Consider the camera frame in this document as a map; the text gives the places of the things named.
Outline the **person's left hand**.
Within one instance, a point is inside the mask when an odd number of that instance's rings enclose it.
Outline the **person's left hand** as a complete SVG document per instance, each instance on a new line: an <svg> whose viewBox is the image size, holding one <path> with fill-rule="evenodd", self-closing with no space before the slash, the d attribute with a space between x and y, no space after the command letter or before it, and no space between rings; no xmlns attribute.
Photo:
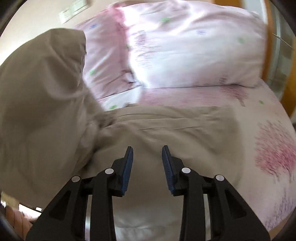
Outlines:
<svg viewBox="0 0 296 241"><path fill-rule="evenodd" d="M5 207L5 216L10 223L10 225L14 228L15 232L23 239L26 239L26 236L33 224L30 220L24 216L24 214L16 209L11 208L10 206Z"/></svg>

